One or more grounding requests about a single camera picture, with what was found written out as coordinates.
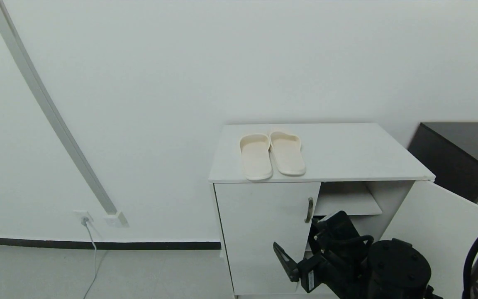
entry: dark gray furniture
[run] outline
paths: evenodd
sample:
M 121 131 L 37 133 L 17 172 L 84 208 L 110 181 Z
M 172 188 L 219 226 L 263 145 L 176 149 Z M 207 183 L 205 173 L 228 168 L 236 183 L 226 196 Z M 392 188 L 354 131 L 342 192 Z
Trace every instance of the dark gray furniture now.
M 478 203 L 478 123 L 421 123 L 408 151 L 437 185 Z

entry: power outlet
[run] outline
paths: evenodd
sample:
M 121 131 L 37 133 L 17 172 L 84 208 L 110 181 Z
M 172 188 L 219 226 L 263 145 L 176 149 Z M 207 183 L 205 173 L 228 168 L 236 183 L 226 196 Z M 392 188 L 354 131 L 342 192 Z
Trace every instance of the power outlet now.
M 105 220 L 106 224 L 111 227 L 129 227 L 129 222 L 127 221 L 127 218 L 125 218 L 125 215 L 123 215 L 123 212 L 117 212 L 115 215 L 105 216 Z
M 81 223 L 82 218 L 87 217 L 89 222 L 93 222 L 93 218 L 91 218 L 91 215 L 87 211 L 81 211 L 81 210 L 74 210 L 73 214 L 77 217 L 78 221 Z

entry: cabinet door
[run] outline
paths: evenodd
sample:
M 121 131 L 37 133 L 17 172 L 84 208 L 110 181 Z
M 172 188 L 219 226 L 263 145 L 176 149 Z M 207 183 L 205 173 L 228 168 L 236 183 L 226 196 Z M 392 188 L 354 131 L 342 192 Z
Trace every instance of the cabinet door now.
M 320 182 L 215 184 L 224 244 L 236 295 L 294 294 L 273 251 L 280 244 L 296 262 L 303 259 Z
M 478 206 L 430 181 L 417 181 L 381 237 L 412 244 L 431 265 L 435 294 L 461 298 L 466 255 L 478 237 Z

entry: white cable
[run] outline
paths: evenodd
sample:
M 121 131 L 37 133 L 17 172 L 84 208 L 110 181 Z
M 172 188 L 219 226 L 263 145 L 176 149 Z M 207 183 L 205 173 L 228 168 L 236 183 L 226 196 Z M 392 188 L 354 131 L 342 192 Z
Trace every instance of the white cable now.
M 84 297 L 82 299 L 86 299 L 86 295 L 91 289 L 91 286 L 95 282 L 95 278 L 97 278 L 97 267 L 95 266 L 95 255 L 97 254 L 97 246 L 95 246 L 95 242 L 93 241 L 93 238 L 91 237 L 90 229 L 88 228 L 88 221 L 90 221 L 87 217 L 84 217 L 82 219 L 82 225 L 84 225 L 88 231 L 88 235 L 90 236 L 91 244 L 93 245 L 93 280 L 91 281 L 90 286 L 88 287 L 88 290 L 84 294 Z

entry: gray floor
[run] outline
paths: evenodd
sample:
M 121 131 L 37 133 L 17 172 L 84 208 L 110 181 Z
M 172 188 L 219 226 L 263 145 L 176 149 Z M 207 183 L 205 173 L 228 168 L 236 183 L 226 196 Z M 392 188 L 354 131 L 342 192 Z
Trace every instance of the gray floor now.
M 216 250 L 97 252 L 87 299 L 231 299 Z M 0 299 L 81 299 L 93 278 L 93 250 L 0 246 Z

